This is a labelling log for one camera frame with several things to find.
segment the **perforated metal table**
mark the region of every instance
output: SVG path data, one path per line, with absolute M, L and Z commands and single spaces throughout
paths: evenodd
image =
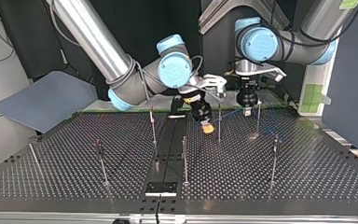
M 155 113 L 157 147 L 148 113 L 77 114 L 34 144 L 40 166 L 29 148 L 0 164 L 0 218 L 358 222 L 358 159 L 345 147 L 291 108 L 263 109 L 258 125 L 256 116 L 223 113 L 220 143 L 217 132 L 203 134 L 189 114 Z M 271 185 L 276 134 L 282 152 Z M 175 183 L 176 196 L 146 197 L 148 184 L 157 182 Z

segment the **orange object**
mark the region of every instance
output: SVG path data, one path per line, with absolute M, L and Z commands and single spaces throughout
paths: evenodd
M 204 133 L 212 133 L 214 131 L 214 126 L 212 124 L 202 125 L 202 130 Z

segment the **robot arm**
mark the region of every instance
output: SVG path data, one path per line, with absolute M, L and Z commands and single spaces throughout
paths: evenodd
M 262 25 L 259 17 L 235 23 L 235 74 L 241 87 L 238 104 L 253 107 L 256 75 L 265 74 L 279 82 L 286 74 L 265 61 L 321 65 L 328 63 L 337 49 L 337 32 L 353 9 L 342 0 L 316 0 L 299 32 L 277 31 Z
M 259 18 L 238 20 L 237 53 L 253 62 L 328 63 L 337 48 L 334 37 L 351 12 L 342 0 L 316 0 L 299 32 L 261 26 Z
M 181 36 L 171 35 L 158 42 L 160 57 L 141 68 L 118 44 L 90 0 L 48 2 L 101 70 L 106 83 L 110 85 L 108 94 L 115 108 L 122 111 L 131 109 L 168 88 L 178 89 L 185 96 L 199 95 L 200 88 L 188 91 L 186 87 L 198 86 L 201 78 L 194 74 L 191 58 Z M 205 102 L 204 95 L 187 102 L 192 106 L 194 118 L 208 126 L 212 110 Z

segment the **blue joint cap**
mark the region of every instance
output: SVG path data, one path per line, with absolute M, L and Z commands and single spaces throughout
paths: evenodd
M 315 62 L 311 63 L 310 65 L 322 65 L 325 63 L 330 62 L 331 58 L 333 58 L 334 52 L 336 52 L 337 49 L 337 40 L 330 43 L 328 46 L 328 49 L 324 52 L 324 55 L 320 57 Z
M 121 100 L 112 89 L 110 89 L 107 94 L 112 105 L 120 111 L 127 111 L 135 106 Z
M 245 18 L 235 21 L 235 32 L 253 24 L 261 22 L 260 17 Z
M 190 80 L 192 65 L 187 55 L 172 52 L 165 55 L 158 65 L 158 77 L 168 88 L 180 88 Z
M 278 38 L 265 27 L 255 27 L 241 40 L 242 53 L 257 62 L 270 59 L 278 49 Z
M 185 44 L 180 35 L 170 35 L 157 43 L 158 54 L 161 55 L 166 49 L 170 49 L 176 45 Z

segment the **green tape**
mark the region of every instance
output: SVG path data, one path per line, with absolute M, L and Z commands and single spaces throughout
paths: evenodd
M 358 0 L 343 0 L 339 9 L 351 9 L 356 8 L 358 5 Z
M 322 89 L 324 85 L 307 84 L 305 86 L 300 112 L 317 113 L 322 102 Z

